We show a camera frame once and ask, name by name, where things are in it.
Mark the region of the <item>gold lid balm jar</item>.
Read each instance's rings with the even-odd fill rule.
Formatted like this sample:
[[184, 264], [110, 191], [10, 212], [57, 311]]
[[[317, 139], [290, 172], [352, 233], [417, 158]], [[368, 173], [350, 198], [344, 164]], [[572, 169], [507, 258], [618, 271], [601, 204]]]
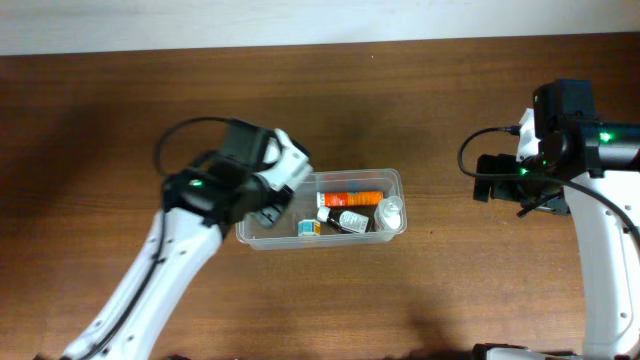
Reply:
[[299, 237], [315, 237], [321, 235], [321, 223], [315, 219], [303, 219], [297, 225]]

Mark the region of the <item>orange glue stick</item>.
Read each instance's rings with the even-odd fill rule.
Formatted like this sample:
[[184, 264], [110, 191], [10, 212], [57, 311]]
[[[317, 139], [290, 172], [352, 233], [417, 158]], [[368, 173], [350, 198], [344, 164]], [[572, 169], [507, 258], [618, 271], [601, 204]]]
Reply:
[[364, 192], [317, 192], [318, 207], [376, 206], [384, 199], [381, 191]]

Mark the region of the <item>clear plastic container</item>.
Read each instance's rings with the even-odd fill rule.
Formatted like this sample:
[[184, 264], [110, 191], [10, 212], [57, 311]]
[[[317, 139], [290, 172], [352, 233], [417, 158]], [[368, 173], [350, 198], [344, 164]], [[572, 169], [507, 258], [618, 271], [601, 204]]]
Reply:
[[323, 224], [318, 235], [301, 236], [298, 225], [317, 215], [317, 195], [331, 192], [380, 191], [385, 197], [404, 197], [399, 172], [392, 168], [316, 172], [296, 190], [288, 209], [272, 228], [261, 226], [247, 216], [236, 225], [238, 240], [255, 250], [280, 250], [384, 243], [407, 228], [406, 210], [399, 209], [400, 225], [393, 230], [371, 229], [364, 234], [346, 234]]

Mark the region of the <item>small black white-capped bottle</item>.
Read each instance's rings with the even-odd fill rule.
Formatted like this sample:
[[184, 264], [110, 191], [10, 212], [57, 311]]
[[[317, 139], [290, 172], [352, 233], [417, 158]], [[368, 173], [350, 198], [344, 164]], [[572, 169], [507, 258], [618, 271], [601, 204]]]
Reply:
[[317, 219], [346, 234], [363, 234], [368, 232], [372, 226], [372, 220], [365, 215], [325, 206], [318, 208]]

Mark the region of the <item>white tube bottle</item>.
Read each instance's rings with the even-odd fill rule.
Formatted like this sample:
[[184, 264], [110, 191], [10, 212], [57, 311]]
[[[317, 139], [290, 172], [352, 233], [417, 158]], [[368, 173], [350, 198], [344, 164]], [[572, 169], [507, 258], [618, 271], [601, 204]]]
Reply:
[[374, 213], [376, 231], [398, 230], [402, 223], [401, 210], [403, 206], [403, 201], [398, 196], [390, 196], [382, 199]]

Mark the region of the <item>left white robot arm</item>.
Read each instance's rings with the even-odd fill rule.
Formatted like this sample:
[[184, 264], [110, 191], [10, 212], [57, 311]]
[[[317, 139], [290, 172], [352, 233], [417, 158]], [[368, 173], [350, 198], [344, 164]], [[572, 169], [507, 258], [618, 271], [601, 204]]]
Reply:
[[247, 215], [271, 227], [311, 173], [309, 165], [266, 170], [188, 167], [163, 184], [161, 207], [131, 267], [66, 359], [146, 359], [185, 290]]

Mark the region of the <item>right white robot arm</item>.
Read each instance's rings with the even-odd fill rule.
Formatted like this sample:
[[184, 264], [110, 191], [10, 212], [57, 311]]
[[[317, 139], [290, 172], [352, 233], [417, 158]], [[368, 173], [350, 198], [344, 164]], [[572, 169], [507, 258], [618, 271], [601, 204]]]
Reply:
[[510, 126], [515, 155], [483, 155], [473, 197], [572, 218], [586, 305], [584, 359], [639, 356], [639, 129], [604, 123], [563, 125], [540, 138]]

